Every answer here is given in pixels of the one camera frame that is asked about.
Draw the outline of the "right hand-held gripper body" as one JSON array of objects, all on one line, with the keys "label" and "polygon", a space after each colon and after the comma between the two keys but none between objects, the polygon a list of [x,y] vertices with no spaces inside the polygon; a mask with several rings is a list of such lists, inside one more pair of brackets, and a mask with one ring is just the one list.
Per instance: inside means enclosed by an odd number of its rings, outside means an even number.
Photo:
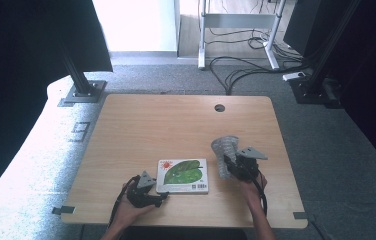
[{"label": "right hand-held gripper body", "polygon": [[228,159],[228,171],[241,181],[252,181],[260,173],[258,160],[267,160],[268,157],[249,146],[235,152],[235,159]]}]

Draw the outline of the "white desk frame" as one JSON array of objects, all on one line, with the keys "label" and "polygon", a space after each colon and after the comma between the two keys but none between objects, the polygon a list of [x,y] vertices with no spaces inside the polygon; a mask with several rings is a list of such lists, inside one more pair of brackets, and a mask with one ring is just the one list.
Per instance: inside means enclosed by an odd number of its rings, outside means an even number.
[{"label": "white desk frame", "polygon": [[206,67],[206,42],[205,31],[207,28],[241,28],[241,29],[267,29],[270,30],[268,39],[263,43],[264,51],[273,70],[279,68],[272,47],[282,19],[286,0],[279,0],[277,9],[273,14],[223,14],[208,13],[207,0],[200,0],[201,11],[199,16],[200,41],[198,48],[198,68]]}]

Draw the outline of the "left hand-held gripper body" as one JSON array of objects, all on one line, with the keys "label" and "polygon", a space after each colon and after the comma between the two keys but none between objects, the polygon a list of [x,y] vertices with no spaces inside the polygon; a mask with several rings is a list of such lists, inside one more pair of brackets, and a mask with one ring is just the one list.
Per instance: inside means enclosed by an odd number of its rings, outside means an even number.
[{"label": "left hand-held gripper body", "polygon": [[149,192],[156,184],[156,179],[151,177],[146,171],[136,175],[127,183],[127,198],[130,203],[137,207],[143,208],[153,205],[153,202],[159,201],[157,195],[150,195]]}]

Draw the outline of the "grey floor tape mark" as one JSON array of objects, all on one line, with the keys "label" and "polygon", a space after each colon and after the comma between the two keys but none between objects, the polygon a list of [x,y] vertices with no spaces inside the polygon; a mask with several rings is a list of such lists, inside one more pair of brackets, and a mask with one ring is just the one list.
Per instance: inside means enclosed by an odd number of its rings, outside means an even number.
[{"label": "grey floor tape mark", "polygon": [[70,142],[83,142],[90,127],[89,122],[76,122],[71,130]]}]

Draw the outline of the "white power strip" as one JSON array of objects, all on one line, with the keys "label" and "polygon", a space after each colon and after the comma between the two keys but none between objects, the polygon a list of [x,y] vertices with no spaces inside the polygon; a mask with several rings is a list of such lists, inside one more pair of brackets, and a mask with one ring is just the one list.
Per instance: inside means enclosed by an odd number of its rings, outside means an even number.
[{"label": "white power strip", "polygon": [[302,78],[302,77],[305,77],[305,76],[306,76],[306,74],[303,71],[299,71],[299,72],[284,74],[282,76],[282,79],[284,81],[289,81],[289,80],[293,80],[293,79]]}]

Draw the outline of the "dark flat panel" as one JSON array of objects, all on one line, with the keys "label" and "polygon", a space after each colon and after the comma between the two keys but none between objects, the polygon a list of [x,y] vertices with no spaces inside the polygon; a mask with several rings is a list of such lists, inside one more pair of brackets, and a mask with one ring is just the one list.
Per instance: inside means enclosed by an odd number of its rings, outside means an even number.
[{"label": "dark flat panel", "polygon": [[303,57],[311,56],[318,48],[321,3],[322,0],[297,0],[284,35],[284,42]]}]

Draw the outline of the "black stand with dark base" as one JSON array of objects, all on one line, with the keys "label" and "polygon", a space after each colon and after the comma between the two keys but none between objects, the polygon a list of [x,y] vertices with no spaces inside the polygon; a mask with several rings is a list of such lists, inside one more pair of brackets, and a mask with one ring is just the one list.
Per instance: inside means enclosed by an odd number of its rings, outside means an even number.
[{"label": "black stand with dark base", "polygon": [[321,33],[317,50],[302,63],[311,71],[289,84],[299,104],[340,108],[340,83],[331,77],[342,50],[346,30],[362,0],[322,0],[318,14]]}]

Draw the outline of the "white panel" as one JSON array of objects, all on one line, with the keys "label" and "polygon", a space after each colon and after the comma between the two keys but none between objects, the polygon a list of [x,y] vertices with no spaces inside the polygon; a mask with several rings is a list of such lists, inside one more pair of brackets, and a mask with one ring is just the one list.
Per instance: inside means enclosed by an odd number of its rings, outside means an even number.
[{"label": "white panel", "polygon": [[93,4],[111,53],[177,52],[179,0],[93,0]]}]

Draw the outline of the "black curtain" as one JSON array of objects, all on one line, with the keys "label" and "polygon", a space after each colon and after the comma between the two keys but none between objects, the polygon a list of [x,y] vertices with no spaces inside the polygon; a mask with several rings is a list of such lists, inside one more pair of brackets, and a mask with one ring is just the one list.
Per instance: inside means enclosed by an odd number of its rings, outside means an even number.
[{"label": "black curtain", "polygon": [[93,0],[0,0],[0,176],[40,116],[51,83],[111,69]]}]

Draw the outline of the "person's left hand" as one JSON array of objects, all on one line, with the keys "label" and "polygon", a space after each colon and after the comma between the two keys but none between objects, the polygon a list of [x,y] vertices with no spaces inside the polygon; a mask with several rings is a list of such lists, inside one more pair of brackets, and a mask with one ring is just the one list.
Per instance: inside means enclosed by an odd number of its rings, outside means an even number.
[{"label": "person's left hand", "polygon": [[111,226],[114,229],[124,229],[133,224],[138,217],[147,214],[155,209],[154,205],[148,205],[143,208],[133,206],[126,196],[123,196],[118,204],[114,214],[114,220]]}]

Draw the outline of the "person's right hand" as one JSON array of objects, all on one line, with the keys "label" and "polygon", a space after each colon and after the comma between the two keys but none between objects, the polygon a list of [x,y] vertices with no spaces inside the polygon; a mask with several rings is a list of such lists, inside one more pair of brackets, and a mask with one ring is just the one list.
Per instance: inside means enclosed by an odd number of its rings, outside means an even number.
[{"label": "person's right hand", "polygon": [[[256,181],[261,189],[264,190],[267,185],[267,179],[265,178],[265,176],[263,174],[260,174],[256,178]],[[260,193],[253,181],[240,181],[239,187],[242,196],[250,209],[261,208]]]}]

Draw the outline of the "black stand with base plate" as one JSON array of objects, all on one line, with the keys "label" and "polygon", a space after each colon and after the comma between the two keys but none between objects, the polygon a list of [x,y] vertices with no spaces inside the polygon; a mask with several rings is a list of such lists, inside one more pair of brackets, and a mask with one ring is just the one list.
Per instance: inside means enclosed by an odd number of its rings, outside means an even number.
[{"label": "black stand with base plate", "polygon": [[76,103],[97,103],[102,96],[106,82],[104,80],[88,80],[77,68],[64,43],[60,44],[64,66],[72,79],[73,86],[65,98],[59,102],[60,107],[72,107]]}]

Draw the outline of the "grey knitted cloth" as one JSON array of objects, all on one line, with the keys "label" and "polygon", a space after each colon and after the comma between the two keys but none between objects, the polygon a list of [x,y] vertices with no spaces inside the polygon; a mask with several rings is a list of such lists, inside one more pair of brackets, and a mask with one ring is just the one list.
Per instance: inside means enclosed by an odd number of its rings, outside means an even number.
[{"label": "grey knitted cloth", "polygon": [[234,159],[238,150],[238,142],[238,137],[228,135],[217,138],[211,143],[211,148],[217,158],[218,173],[222,179],[229,179],[224,176],[224,166],[226,164],[224,155]]}]

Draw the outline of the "caterpillar picture board book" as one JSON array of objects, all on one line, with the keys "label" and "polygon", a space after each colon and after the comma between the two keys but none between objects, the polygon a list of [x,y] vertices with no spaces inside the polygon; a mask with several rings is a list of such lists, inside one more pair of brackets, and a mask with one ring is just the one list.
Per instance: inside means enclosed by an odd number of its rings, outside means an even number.
[{"label": "caterpillar picture board book", "polygon": [[205,159],[159,160],[156,192],[170,194],[207,194],[208,168]]}]

